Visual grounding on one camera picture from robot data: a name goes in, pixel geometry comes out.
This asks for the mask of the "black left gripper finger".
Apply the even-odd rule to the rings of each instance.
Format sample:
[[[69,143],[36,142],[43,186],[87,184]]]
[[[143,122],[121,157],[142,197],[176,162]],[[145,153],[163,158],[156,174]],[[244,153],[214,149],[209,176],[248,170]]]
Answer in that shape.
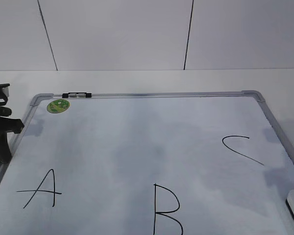
[[[13,132],[14,134],[20,134],[24,128],[24,124],[21,119],[4,118],[2,120],[3,131],[6,133]]]
[[[9,132],[9,130],[0,131],[0,164],[7,164],[12,159],[12,154],[7,140],[7,133]]]

